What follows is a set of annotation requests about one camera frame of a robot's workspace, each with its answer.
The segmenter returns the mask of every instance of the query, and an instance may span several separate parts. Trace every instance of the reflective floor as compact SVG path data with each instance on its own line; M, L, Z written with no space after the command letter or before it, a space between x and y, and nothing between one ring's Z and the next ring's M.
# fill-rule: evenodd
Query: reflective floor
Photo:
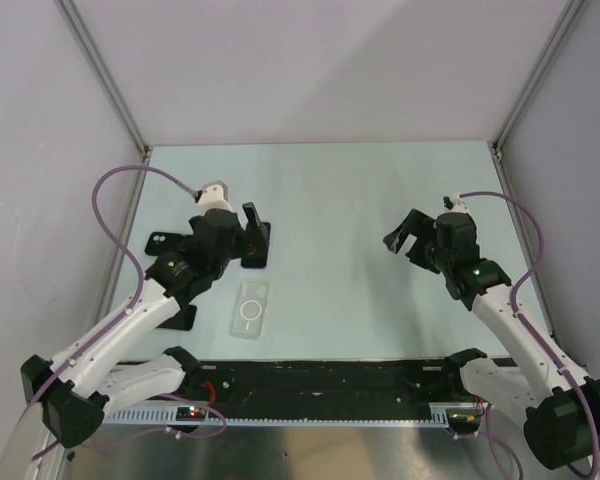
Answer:
M94 443L104 445L139 430L107 427L94 437ZM526 479L575 478L566 469L544 470L530 458L520 440L513 438L513 443ZM65 462L59 478L494 480L502 476L486 441L454 442L444 430L296 427L231 428L208 440L176 441L158 433L105 452L78 449L73 461Z

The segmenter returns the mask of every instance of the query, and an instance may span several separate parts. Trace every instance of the white wall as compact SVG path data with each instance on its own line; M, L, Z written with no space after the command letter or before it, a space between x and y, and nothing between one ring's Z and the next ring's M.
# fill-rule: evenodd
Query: white wall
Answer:
M98 176L138 163L51 0L0 2L0 452L24 398L20 364L87 327L111 245L90 210ZM130 179L103 205L119 221Z
M567 0L78 0L150 144L493 140Z
M600 0L514 129L504 162L544 226L542 280L559 338L600 376Z

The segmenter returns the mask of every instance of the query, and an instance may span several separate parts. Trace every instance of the robotic arm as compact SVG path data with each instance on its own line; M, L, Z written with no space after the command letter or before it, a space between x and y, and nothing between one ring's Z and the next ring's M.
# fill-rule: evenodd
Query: robotic arm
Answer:
M69 363L40 399L43 422L64 447L89 438L106 415L195 382L202 366L181 347L170 348L151 362L111 370L147 333L211 288L231 260L261 256L262 250L268 249L269 232L253 204L243 205L248 218L243 229L223 183L205 186L197 203L202 215L189 220L193 234L184 236L146 270L140 298L132 309L127 307L129 297L50 361L34 355L22 365L29 402L54 372ZM102 335L122 312L124 318ZM99 335L102 337L93 345L76 355Z
M523 325L529 320L573 375L593 413L600 443L600 379L591 376L565 354L539 328L522 303L511 305L511 280L500 266L480 257L477 228L466 204L444 199L446 213L435 220L412 210L402 224L384 238L397 254L409 235L416 240L406 256L411 263L442 273L454 300L460 300L495 333L517 365L511 372L498 367L477 350L445 359L451 366L455 391L480 396L494 404L518 425L536 458L555 469L592 453L591 434L582 404L557 369L552 357Z

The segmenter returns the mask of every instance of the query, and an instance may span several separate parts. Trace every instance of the white ring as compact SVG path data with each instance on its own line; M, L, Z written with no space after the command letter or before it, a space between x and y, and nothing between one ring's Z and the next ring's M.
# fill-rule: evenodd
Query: white ring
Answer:
M258 305L258 308L260 309L258 311L258 314L255 317L247 317L244 314L244 307L246 305L249 305L250 303L255 303L256 305ZM255 300L247 300L246 302L244 302L241 306L240 306L240 315L242 315L242 318L244 318L247 322L250 322L251 320L255 320L257 319L260 315L262 315L262 305L260 305L260 302L256 302Z

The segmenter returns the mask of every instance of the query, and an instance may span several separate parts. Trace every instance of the white table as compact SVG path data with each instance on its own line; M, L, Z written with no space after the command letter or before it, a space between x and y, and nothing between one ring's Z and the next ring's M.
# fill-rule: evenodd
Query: white table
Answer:
M444 195L501 191L484 142L157 147L150 164L194 188L224 181L243 224L240 206L254 202L273 224L269 265L245 270L232 262L193 302L192 331L157 329L126 360L151 359L174 345L205 360L426 358L470 347L507 355L449 297L441 275L390 254L382 243L411 208L435 217ZM507 205L494 198L469 205L483 256L517 279L526 265ZM151 232L190 233L187 221L197 214L179 188L148 174L129 240L143 267L153 261L143 253ZM258 340L229 334L246 280L270 286ZM125 261L114 304L134 288ZM544 325L530 282L521 295Z

